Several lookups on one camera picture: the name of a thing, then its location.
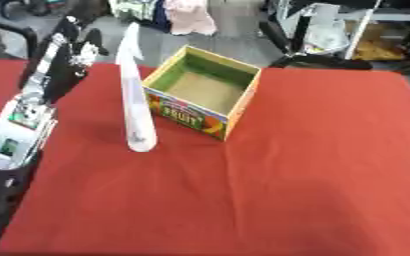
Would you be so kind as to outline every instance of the table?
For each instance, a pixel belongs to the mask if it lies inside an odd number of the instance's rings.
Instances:
[[[22,68],[0,61],[0,109]],[[410,256],[399,75],[266,69],[227,142],[156,117],[150,153],[126,146],[116,66],[95,65],[59,106],[0,255]]]

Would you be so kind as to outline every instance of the cardboard box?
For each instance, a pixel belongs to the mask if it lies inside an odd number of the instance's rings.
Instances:
[[[261,70],[185,46],[143,84],[152,111],[225,140],[252,99]]]

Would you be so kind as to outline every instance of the white spray bottle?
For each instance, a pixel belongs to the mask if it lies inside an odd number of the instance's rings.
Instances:
[[[121,67],[127,143],[133,151],[148,152],[157,144],[157,135],[135,63],[135,58],[143,59],[138,46],[139,30],[137,23],[129,26],[118,48],[116,64]]]

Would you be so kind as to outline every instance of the metal frame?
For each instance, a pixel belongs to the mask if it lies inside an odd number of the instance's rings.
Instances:
[[[299,13],[296,13],[288,17],[290,10],[290,1],[291,0],[279,1],[276,16],[278,23],[283,26],[283,29],[285,30],[288,37],[291,37],[291,35],[293,34],[300,15]],[[357,21],[356,28],[350,36],[350,46],[343,53],[343,58],[351,59],[363,33],[365,32],[367,25],[371,21],[410,21],[409,9],[397,10],[391,8],[379,8],[381,2],[382,0],[377,0],[375,6],[371,9],[338,13],[336,15],[334,15],[334,5],[314,4],[319,5],[319,11],[316,17],[314,17],[313,19],[319,19],[320,16],[324,19],[333,17],[334,19]]]

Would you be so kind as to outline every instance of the box label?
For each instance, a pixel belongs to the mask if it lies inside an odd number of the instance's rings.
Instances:
[[[202,114],[171,102],[161,102],[161,114],[181,124],[201,130],[205,118]]]
[[[218,139],[225,138],[227,122],[197,111],[185,102],[160,97],[150,92],[147,95],[153,112]]]

